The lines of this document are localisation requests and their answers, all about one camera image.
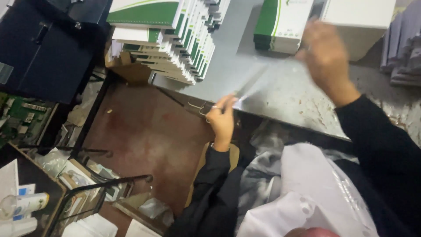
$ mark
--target person's right hand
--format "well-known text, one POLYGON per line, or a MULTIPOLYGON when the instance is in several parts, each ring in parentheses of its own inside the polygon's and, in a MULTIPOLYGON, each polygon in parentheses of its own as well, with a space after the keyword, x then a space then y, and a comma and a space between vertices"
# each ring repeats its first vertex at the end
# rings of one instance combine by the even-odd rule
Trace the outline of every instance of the person's right hand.
POLYGON ((349 80, 348 53, 333 25, 311 20, 303 34, 307 49, 296 58, 303 61, 313 78, 337 107, 347 105, 361 94, 349 80))

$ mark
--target hand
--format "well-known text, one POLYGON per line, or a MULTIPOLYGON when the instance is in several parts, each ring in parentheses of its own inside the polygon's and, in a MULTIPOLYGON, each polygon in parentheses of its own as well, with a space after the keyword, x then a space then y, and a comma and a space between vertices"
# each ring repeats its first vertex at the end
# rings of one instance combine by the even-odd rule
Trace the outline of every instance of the hand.
POLYGON ((222 97, 206 115, 207 120, 215 133, 213 148, 216 151, 226 152, 229 150, 232 133, 234 132, 234 116, 232 106, 237 101, 234 96, 222 97))
POLYGON ((361 96, 349 80, 348 53, 333 25, 309 21, 303 42, 309 49, 300 50, 296 58, 307 65, 313 81, 337 107, 361 96))

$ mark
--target black sleeve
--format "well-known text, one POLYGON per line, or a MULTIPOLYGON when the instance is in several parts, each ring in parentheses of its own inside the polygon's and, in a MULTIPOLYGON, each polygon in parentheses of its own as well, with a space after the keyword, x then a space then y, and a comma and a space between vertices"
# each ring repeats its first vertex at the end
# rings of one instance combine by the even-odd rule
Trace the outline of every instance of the black sleeve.
POLYGON ((206 150, 205 159, 206 163, 199 170, 193 183, 192 202, 200 201, 212 186, 221 186, 231 167, 229 151, 218 152, 209 146, 206 150))
POLYGON ((365 96, 336 113, 364 174, 399 218, 421 233, 421 149, 365 96))

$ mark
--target black jacket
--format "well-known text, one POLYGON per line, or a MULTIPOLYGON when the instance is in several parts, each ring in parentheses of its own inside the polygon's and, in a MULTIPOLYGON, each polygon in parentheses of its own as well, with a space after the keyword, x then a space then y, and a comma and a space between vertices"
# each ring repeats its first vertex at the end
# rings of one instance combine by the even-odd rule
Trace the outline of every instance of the black jacket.
MULTIPOLYGON (((366 201, 379 235, 421 236, 421 149, 365 96, 336 113, 360 166, 336 163, 366 201)), ((239 164, 228 174, 229 152, 209 148, 192 202, 165 236, 234 236, 240 179, 255 152, 251 145, 240 145, 239 164)))

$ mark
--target gray cloth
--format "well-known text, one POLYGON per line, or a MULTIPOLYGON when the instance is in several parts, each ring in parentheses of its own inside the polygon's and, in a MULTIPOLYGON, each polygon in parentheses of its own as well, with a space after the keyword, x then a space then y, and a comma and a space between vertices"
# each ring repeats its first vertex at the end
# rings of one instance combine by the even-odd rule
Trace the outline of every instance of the gray cloth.
MULTIPOLYGON (((256 148, 256 157, 241 176, 236 235, 248 210, 280 197, 281 157, 288 140, 288 131, 269 120, 263 121, 254 132, 250 144, 256 148)), ((347 159, 359 164, 354 156, 335 150, 321 150, 326 158, 333 161, 347 159)))

